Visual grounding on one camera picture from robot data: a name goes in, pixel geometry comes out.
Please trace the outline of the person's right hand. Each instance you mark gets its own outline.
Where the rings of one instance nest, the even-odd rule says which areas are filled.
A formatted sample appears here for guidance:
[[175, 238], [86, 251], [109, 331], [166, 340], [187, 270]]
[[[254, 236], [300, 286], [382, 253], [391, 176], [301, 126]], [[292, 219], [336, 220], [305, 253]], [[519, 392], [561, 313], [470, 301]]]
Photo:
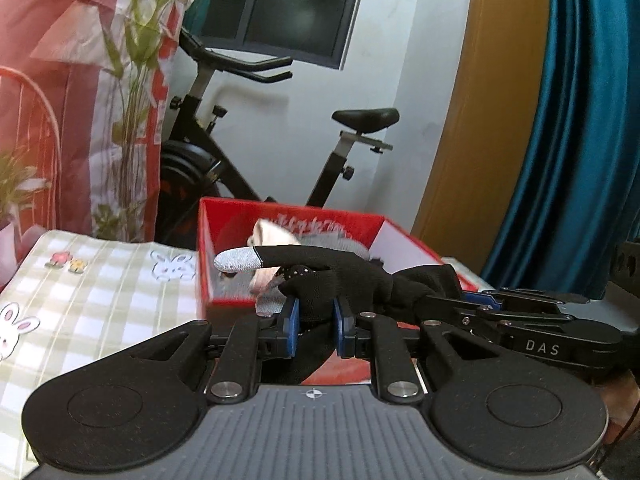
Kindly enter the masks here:
[[629, 438], [639, 429], [639, 413], [634, 409], [639, 403], [639, 386], [631, 373], [597, 386], [597, 392], [608, 409], [608, 430], [604, 443], [611, 444], [616, 438]]

